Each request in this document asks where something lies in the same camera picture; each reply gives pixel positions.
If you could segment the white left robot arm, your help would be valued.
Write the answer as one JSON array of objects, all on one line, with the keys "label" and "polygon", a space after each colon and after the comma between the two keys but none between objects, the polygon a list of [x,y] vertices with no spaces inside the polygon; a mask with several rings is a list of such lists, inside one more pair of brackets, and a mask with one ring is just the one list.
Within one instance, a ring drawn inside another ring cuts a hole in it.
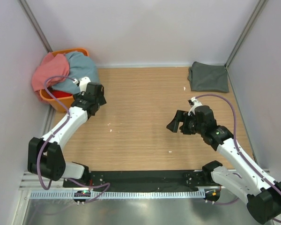
[{"label": "white left robot arm", "polygon": [[99,83],[83,84],[80,81],[80,90],[74,94],[74,102],[60,122],[41,138],[30,140],[27,168],[30,173],[52,181],[71,178],[83,188],[90,182],[87,167],[66,162],[62,150],[77,129],[106,104],[106,100],[104,87]]}]

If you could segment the light blue t shirt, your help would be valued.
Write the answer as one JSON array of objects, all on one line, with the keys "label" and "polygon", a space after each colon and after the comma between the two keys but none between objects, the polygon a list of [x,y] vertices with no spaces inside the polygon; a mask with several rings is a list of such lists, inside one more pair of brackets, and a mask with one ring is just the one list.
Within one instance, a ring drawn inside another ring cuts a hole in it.
[{"label": "light blue t shirt", "polygon": [[[65,57],[68,60],[70,68],[68,77],[80,80],[87,76],[91,82],[100,83],[97,67],[90,57],[77,51],[66,53]],[[70,79],[65,79],[65,81],[53,85],[52,89],[70,94],[80,92],[80,88]]]}]

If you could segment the grey t shirt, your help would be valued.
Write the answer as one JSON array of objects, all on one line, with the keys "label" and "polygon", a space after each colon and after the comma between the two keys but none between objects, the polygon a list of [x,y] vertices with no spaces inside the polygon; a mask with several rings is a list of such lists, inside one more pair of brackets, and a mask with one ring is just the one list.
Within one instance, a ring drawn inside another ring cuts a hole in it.
[{"label": "grey t shirt", "polygon": [[229,93],[228,72],[224,65],[194,62],[188,69],[191,91]]}]

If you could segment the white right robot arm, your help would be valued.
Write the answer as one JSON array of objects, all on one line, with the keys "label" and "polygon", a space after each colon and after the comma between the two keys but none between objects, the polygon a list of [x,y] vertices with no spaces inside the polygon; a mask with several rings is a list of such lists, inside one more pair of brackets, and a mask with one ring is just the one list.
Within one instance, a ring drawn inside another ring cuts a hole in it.
[{"label": "white right robot arm", "polygon": [[215,183],[227,188],[247,207],[250,215],[264,224],[281,214],[281,181],[277,182],[261,169],[240,147],[235,136],[217,124],[209,106],[193,106],[189,112],[178,110],[166,127],[173,133],[201,135],[203,141],[224,156],[239,173],[239,177],[215,162],[202,173],[208,186]]}]

